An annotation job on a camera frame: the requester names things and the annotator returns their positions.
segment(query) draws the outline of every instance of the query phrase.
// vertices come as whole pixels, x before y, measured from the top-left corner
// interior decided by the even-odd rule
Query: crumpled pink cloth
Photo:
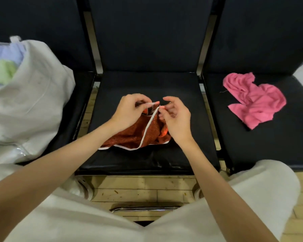
[[[231,73],[223,79],[223,86],[240,102],[229,105],[229,109],[251,130],[259,123],[272,120],[274,113],[286,105],[286,98],[277,87],[257,86],[254,80],[252,72]]]

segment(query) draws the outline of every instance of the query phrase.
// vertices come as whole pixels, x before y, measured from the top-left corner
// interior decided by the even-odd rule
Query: light green fabric
[[[13,61],[0,59],[0,84],[7,85],[17,71]]]

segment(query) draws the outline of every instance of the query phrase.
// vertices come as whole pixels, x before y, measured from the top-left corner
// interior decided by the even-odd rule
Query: black chair
[[[303,170],[303,86],[292,76],[303,62],[303,0],[226,0],[203,78],[227,167],[251,168],[261,159]],[[253,72],[255,84],[273,84],[287,105],[274,119],[249,130],[228,105],[223,87],[232,72]]]
[[[43,154],[76,139],[96,76],[83,13],[76,0],[0,0],[0,42],[19,35],[48,44],[73,69],[76,86],[63,109],[58,133]]]
[[[196,74],[212,0],[89,0],[103,75],[89,132],[106,122],[122,96],[153,101],[180,97],[191,112],[192,134],[216,169],[214,139]],[[191,175],[179,146],[117,147],[97,151],[79,175]]]

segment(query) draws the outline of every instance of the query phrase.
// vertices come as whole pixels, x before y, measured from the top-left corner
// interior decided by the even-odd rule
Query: tile floor
[[[78,137],[88,132],[96,96],[97,88],[94,88]],[[210,123],[213,127],[216,147],[220,149],[205,95],[204,98]],[[222,167],[220,173],[225,177],[225,163],[221,160],[220,164]],[[301,195],[286,225],[281,242],[303,242],[303,172],[297,173],[297,176],[301,182]],[[194,176],[92,176],[89,179],[95,188],[95,196],[92,202],[99,204],[106,210],[121,206],[183,206],[194,202],[192,191],[197,186]],[[156,220],[166,213],[168,211],[117,212],[115,214],[124,216],[131,221],[146,221]]]

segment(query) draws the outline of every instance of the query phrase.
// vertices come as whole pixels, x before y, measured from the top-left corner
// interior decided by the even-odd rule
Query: white pants
[[[0,180],[18,168],[21,167],[0,165]],[[294,172],[279,161],[262,160],[252,169],[231,177],[229,184],[280,239],[300,193]],[[225,239],[204,198],[142,227],[58,188],[5,241],[224,242]]]

